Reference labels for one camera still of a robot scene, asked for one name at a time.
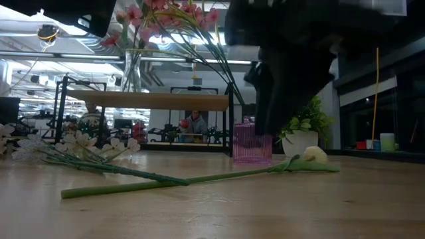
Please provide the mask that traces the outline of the wooden shelf with black legs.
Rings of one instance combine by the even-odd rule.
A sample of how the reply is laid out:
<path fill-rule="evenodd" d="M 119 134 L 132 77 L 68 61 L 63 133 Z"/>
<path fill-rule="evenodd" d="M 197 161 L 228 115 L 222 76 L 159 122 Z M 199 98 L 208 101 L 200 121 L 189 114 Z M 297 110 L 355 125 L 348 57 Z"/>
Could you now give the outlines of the wooden shelf with black legs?
<path fill-rule="evenodd" d="M 54 114 L 56 121 L 55 141 L 59 142 L 64 105 L 70 96 L 82 101 L 92 102 L 102 108 L 135 108 L 151 110 L 200 110 L 222 112 L 222 152 L 229 157 L 233 154 L 234 125 L 234 83 L 229 82 L 223 95 L 137 93 L 98 91 L 86 82 L 64 76 L 56 83 Z"/>

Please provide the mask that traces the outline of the pink blossom flower spray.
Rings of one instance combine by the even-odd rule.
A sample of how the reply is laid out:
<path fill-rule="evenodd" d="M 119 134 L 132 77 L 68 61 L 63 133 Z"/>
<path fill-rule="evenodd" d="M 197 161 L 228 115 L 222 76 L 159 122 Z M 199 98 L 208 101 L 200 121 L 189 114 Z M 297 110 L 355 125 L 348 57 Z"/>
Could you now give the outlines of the pink blossom flower spray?
<path fill-rule="evenodd" d="M 218 60 L 219 64 L 203 64 L 216 72 L 225 83 L 234 83 L 234 96 L 240 104 L 244 100 L 230 69 L 218 31 L 218 10 L 205 11 L 204 5 L 193 0 L 145 0 L 147 16 L 137 48 L 140 56 L 162 54 L 179 58 L 198 58 Z M 121 31 L 102 39 L 102 46 L 113 46 L 120 39 Z"/>

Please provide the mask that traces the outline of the white ceiling box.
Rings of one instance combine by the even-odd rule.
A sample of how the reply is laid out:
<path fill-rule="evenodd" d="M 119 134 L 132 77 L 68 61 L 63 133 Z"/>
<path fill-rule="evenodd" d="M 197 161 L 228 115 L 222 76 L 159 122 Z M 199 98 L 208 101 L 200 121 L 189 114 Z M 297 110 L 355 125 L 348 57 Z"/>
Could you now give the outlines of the white ceiling box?
<path fill-rule="evenodd" d="M 339 2 L 374 9 L 384 15 L 407 16 L 407 0 L 339 0 Z"/>

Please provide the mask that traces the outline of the long LED light bar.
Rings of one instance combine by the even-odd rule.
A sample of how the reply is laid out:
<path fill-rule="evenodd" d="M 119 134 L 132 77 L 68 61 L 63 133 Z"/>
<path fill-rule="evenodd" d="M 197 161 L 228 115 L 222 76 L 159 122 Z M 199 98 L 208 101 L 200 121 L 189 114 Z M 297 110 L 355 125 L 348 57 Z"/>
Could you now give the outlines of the long LED light bar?
<path fill-rule="evenodd" d="M 125 64 L 125 56 L 95 55 L 95 54 L 66 54 L 57 52 L 24 52 L 0 50 L 0 59 L 9 60 L 36 60 L 58 61 L 58 62 L 91 62 L 108 64 Z M 172 63 L 199 63 L 199 64 L 219 64 L 218 60 L 198 58 L 170 58 L 155 56 L 140 56 L 140 60 L 147 62 L 172 62 Z"/>

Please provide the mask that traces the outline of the purple ribbed glass vase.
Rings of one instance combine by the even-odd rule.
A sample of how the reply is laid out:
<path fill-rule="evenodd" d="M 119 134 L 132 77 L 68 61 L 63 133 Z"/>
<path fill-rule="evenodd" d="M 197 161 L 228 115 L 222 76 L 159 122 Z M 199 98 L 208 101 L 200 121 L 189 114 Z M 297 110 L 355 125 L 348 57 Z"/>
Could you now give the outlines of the purple ribbed glass vase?
<path fill-rule="evenodd" d="M 244 116 L 242 123 L 234 124 L 232 144 L 234 163 L 272 162 L 272 136 L 256 135 L 255 121 L 254 116 Z"/>

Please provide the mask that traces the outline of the person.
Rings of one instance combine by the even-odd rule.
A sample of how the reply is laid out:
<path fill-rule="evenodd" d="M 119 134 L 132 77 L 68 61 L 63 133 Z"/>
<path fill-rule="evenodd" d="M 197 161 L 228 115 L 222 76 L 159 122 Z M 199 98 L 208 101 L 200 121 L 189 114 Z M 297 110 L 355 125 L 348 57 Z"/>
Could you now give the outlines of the person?
<path fill-rule="evenodd" d="M 200 112 L 192 111 L 185 121 L 187 127 L 183 130 L 183 133 L 185 133 L 183 141 L 185 143 L 206 143 L 208 128 Z"/>
<path fill-rule="evenodd" d="M 81 130 L 99 129 L 102 119 L 101 111 L 97 109 L 96 104 L 91 102 L 85 102 L 85 106 L 87 112 L 80 118 L 78 128 Z"/>

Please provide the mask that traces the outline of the tall clear glass vase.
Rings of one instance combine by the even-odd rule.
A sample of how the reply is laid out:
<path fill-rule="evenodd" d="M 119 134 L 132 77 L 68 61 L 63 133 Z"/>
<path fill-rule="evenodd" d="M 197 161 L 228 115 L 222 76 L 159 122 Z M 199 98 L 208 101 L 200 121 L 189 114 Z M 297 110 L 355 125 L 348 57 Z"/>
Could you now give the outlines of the tall clear glass vase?
<path fill-rule="evenodd" d="M 122 92 L 141 92 L 143 90 L 140 79 L 140 55 L 137 51 L 126 51 L 126 65 L 122 77 Z"/>

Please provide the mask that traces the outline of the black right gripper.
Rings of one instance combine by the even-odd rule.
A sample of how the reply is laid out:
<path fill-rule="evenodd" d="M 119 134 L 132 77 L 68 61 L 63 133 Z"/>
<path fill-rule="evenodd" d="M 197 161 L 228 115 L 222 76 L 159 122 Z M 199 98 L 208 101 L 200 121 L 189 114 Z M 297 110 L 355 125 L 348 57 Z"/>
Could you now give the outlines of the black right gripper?
<path fill-rule="evenodd" d="M 264 62 L 250 64 L 244 81 L 256 91 L 256 133 L 276 134 L 334 79 L 329 69 L 335 55 L 328 49 L 339 37 L 329 26 L 338 5 L 339 0 L 230 1 L 227 45 L 306 47 L 264 49 Z"/>

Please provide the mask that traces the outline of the black round ceiling device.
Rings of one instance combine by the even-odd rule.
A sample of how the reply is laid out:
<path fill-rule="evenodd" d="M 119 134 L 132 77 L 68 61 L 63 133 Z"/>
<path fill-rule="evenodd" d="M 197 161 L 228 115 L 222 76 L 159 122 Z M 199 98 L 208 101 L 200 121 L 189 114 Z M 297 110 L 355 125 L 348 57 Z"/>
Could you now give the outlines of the black round ceiling device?
<path fill-rule="evenodd" d="M 42 25 L 37 31 L 37 37 L 42 41 L 50 43 L 56 40 L 59 32 L 60 29 L 54 25 Z"/>

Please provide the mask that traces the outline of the red tool cart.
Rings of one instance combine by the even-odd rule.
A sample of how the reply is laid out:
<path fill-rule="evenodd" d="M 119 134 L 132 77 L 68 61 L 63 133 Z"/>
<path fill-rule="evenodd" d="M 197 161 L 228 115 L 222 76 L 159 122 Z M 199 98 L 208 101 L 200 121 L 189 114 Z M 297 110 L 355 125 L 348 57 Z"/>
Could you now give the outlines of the red tool cart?
<path fill-rule="evenodd" d="M 146 143 L 146 131 L 145 124 L 143 121 L 134 123 L 132 126 L 132 137 L 136 139 L 139 143 Z"/>

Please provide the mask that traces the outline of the white blossom flower spray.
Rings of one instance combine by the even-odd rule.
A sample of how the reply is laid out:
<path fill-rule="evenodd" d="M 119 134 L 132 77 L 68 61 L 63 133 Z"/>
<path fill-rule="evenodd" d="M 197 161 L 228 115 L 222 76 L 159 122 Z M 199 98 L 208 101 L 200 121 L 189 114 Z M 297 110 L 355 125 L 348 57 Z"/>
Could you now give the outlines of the white blossom flower spray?
<path fill-rule="evenodd" d="M 189 181 L 156 173 L 138 171 L 119 165 L 112 161 L 120 155 L 135 153 L 140 150 L 137 140 L 131 138 L 127 143 L 113 138 L 102 148 L 95 146 L 97 139 L 88 133 L 77 131 L 68 134 L 62 142 L 51 144 L 39 134 L 29 134 L 18 140 L 17 146 L 11 153 L 15 161 L 40 161 L 52 165 L 64 165 L 79 170 L 96 171 L 100 173 L 113 173 L 131 175 L 160 183 L 175 183 L 187 186 Z"/>

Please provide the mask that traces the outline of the pale green cup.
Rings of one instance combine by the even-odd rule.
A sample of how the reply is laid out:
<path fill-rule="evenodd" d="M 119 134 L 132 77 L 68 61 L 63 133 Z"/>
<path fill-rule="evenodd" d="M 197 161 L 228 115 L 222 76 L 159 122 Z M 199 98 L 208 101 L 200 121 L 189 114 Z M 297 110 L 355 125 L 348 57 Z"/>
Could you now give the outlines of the pale green cup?
<path fill-rule="evenodd" d="M 395 151 L 395 135 L 393 133 L 381 133 L 381 151 Z"/>

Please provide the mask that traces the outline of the green plant in white pot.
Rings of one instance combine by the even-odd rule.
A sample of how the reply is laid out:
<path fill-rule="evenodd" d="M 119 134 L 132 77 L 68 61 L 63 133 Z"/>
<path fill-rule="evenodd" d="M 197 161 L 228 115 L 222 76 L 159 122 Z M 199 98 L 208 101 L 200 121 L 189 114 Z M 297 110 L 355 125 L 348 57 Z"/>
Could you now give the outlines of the green plant in white pot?
<path fill-rule="evenodd" d="M 333 120 L 321 111 L 321 107 L 321 100 L 314 96 L 281 129 L 278 142 L 286 157 L 303 155 L 307 147 L 318 146 L 320 139 L 327 141 L 327 131 Z"/>

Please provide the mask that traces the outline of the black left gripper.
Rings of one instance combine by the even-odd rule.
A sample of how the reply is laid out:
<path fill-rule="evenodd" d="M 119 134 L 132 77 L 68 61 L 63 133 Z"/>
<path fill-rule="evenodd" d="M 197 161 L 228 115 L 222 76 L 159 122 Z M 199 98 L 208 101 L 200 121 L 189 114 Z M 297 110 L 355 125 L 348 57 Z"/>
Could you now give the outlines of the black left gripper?
<path fill-rule="evenodd" d="M 104 37 L 117 0 L 43 0 L 44 14 L 97 37 Z"/>

